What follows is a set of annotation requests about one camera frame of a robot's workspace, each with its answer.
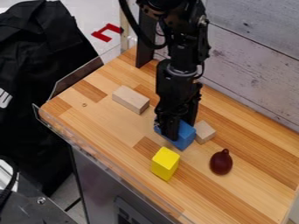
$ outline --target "screw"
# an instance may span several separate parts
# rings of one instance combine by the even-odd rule
[[[45,198],[44,197],[40,197],[40,198],[38,198],[38,204],[39,205],[44,205],[45,204]]]

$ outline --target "wooden table surface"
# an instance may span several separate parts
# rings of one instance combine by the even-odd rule
[[[209,122],[217,136],[184,152],[175,149],[153,130],[157,62],[137,69],[135,51],[68,88],[40,115],[65,137],[71,135],[66,130],[74,133],[85,151],[183,223],[282,222],[299,183],[298,134],[204,87],[198,120]],[[137,115],[112,101],[120,85],[149,97],[150,107]],[[150,172],[150,160],[162,146],[181,155],[168,183]],[[224,148],[231,151],[233,169],[220,177],[210,171],[209,160]]]

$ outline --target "beige wooden block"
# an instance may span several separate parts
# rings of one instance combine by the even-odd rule
[[[205,144],[216,136],[216,130],[205,121],[200,121],[194,125],[196,129],[196,141],[199,144]]]
[[[140,115],[150,106],[150,99],[142,94],[137,93],[133,89],[121,86],[112,93],[112,99],[120,103],[127,109]]]

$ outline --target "wooden board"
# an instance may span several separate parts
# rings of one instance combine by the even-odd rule
[[[209,39],[211,58],[202,81],[299,131],[299,61],[214,25]]]
[[[299,136],[205,86],[198,121],[206,120],[218,134],[181,152],[153,130],[156,61],[141,69],[134,64],[132,49],[49,101],[39,113],[183,223],[280,223],[299,183]],[[98,97],[78,91],[87,83],[98,89]],[[150,107],[137,115],[114,102],[111,94],[120,85],[150,98]],[[161,146],[181,156],[169,183],[150,172],[150,160]],[[220,177],[208,164],[223,148],[231,151],[234,167]]]
[[[297,0],[208,0],[206,9],[213,24],[299,60]]]

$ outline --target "red mark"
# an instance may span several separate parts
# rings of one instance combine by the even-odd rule
[[[105,32],[106,30],[110,30],[112,32],[117,32],[119,34],[122,33],[122,28],[119,28],[113,24],[107,24],[104,28],[100,29],[99,31],[95,31],[92,33],[92,35],[95,37],[95,38],[98,38],[98,39],[101,39],[105,42],[109,42],[111,40],[110,37],[102,34],[103,32]]]

